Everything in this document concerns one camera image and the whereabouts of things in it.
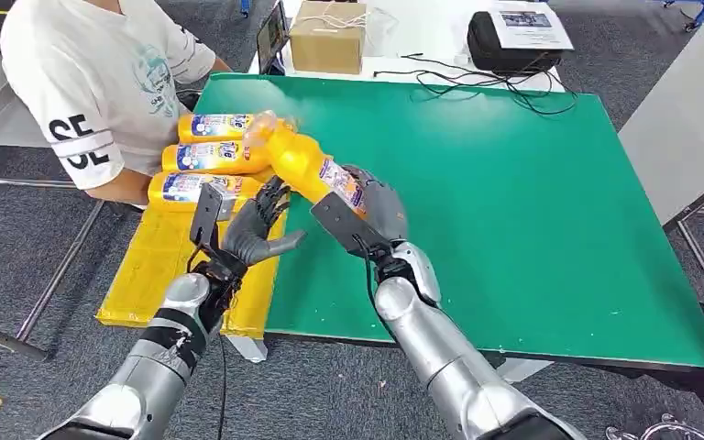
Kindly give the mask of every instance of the laptop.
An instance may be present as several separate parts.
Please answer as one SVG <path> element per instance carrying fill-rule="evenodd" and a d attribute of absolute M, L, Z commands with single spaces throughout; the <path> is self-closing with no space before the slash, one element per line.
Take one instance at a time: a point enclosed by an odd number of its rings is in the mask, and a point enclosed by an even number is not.
<path fill-rule="evenodd" d="M 287 18 L 284 15 L 284 4 L 280 0 L 258 31 L 258 64 L 261 75 L 284 74 L 280 67 L 274 65 L 274 61 L 288 39 Z"/>

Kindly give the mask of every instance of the green table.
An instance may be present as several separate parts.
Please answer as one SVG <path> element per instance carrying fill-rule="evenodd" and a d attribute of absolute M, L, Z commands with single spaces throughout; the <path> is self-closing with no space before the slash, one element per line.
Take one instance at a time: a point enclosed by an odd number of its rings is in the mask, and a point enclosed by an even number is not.
<path fill-rule="evenodd" d="M 552 93 L 561 108 L 570 95 Z M 216 74 L 197 113 L 295 116 L 397 189 L 442 305 L 481 350 L 704 368 L 704 316 L 597 96 L 544 117 L 503 90 Z M 266 331 L 389 341 L 347 255 L 294 198 Z"/>

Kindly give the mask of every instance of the floor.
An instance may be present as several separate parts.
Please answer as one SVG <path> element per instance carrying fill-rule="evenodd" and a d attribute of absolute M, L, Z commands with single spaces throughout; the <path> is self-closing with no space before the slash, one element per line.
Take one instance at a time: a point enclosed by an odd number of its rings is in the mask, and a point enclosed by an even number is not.
<path fill-rule="evenodd" d="M 254 32 L 268 12 L 255 1 L 249 19 L 231 0 L 162 0 L 167 12 L 210 42 L 237 71 L 249 65 Z M 577 51 L 559 69 L 566 84 L 598 94 L 619 128 L 688 41 L 677 8 L 620 0 L 553 0 Z M 0 176 L 65 178 L 51 151 L 0 148 Z M 0 187 L 0 330 L 14 333 L 92 208 L 77 192 Z M 99 325 L 104 298 L 138 215 L 106 207 L 31 341 L 55 358 L 38 364 L 0 350 L 0 439 L 31 438 L 83 404 L 102 385 L 138 331 Z M 690 221 L 704 245 L 704 218 Z M 704 277 L 678 235 L 670 236 L 704 301 Z M 251 364 L 227 353 L 225 438 L 448 438 L 432 403 L 397 350 L 267 341 L 269 360 Z M 213 344 L 170 421 L 166 438 L 214 438 L 222 386 Z M 648 378 L 554 364 L 517 385 L 534 401 L 603 438 L 607 425 L 640 433 L 664 412 L 704 430 L 704 408 L 690 393 Z"/>

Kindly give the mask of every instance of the person's arm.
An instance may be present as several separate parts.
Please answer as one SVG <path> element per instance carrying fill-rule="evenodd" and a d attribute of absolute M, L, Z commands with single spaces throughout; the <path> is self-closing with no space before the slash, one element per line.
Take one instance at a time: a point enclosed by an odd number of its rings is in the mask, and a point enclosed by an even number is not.
<path fill-rule="evenodd" d="M 212 64 L 212 72 L 232 72 L 233 69 L 231 69 L 225 61 L 220 60 L 220 57 L 217 57 L 216 60 L 214 60 L 214 64 Z"/>
<path fill-rule="evenodd" d="M 94 79 L 57 48 L 42 56 L 20 36 L 2 35 L 6 78 L 36 119 L 63 169 L 92 197 L 147 204 L 149 176 L 126 169 L 120 146 L 92 92 Z"/>
<path fill-rule="evenodd" d="M 150 180 L 146 174 L 123 168 L 111 181 L 85 192 L 95 199 L 143 206 L 149 203 L 147 188 Z"/>
<path fill-rule="evenodd" d="M 163 12 L 155 0 L 141 0 L 143 13 L 162 26 L 166 37 L 166 58 L 171 76 L 180 84 L 194 83 L 211 71 L 230 72 L 230 67 L 205 44 Z"/>

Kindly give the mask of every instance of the person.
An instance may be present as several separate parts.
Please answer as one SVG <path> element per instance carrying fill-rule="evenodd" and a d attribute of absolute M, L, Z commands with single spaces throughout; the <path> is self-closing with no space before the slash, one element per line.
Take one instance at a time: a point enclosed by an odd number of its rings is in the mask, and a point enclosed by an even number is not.
<path fill-rule="evenodd" d="M 17 0 L 1 32 L 7 80 L 76 186 L 148 203 L 188 113 L 174 81 L 230 68 L 155 0 Z"/>

